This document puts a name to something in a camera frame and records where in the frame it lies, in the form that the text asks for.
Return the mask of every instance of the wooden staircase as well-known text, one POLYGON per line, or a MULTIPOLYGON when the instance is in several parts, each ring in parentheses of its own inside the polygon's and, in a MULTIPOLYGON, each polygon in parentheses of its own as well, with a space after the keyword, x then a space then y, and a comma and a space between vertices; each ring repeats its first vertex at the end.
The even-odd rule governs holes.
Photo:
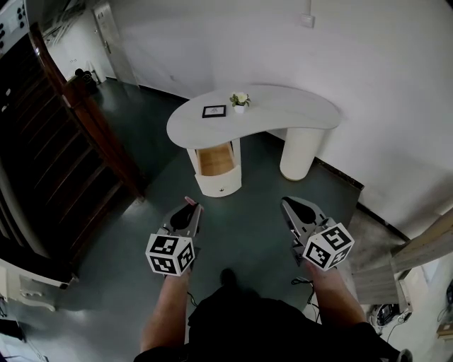
POLYGON ((0 59, 0 157, 46 250, 74 262, 105 214, 130 192, 142 196, 146 182, 106 124, 99 132, 80 119, 88 101, 68 107, 51 71, 28 36, 0 59))

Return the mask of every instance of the doorway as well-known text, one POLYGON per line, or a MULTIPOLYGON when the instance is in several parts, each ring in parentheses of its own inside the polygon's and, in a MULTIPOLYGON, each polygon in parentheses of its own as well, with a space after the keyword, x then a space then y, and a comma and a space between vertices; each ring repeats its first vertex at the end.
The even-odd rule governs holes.
POLYGON ((92 11, 98 34, 117 80, 138 86, 129 59, 122 47, 110 4, 108 1, 102 1, 97 3, 92 11))

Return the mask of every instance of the small potted plant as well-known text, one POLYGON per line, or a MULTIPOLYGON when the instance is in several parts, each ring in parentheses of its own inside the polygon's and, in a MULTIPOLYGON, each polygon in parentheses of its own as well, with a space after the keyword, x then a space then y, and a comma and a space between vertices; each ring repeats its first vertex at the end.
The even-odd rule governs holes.
POLYGON ((248 94, 243 92, 233 93, 230 97, 230 101, 233 103, 233 108, 236 113, 244 113, 246 111, 246 105, 247 107, 250 106, 250 98, 248 97, 248 94))

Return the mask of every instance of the white flower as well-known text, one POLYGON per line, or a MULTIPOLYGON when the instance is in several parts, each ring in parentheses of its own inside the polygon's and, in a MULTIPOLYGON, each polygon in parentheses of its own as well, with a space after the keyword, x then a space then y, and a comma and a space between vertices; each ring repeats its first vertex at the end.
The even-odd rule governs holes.
POLYGON ((248 99, 248 96, 243 92, 239 92, 239 93, 235 93, 235 94, 240 103, 244 103, 248 99))

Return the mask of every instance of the white flower pot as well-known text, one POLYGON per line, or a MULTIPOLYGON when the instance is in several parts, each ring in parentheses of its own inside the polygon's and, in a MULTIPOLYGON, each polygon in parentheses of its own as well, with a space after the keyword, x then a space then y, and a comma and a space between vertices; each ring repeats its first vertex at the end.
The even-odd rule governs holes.
POLYGON ((242 114, 246 111, 246 106, 245 105, 235 105, 234 110, 236 111, 236 113, 242 114))

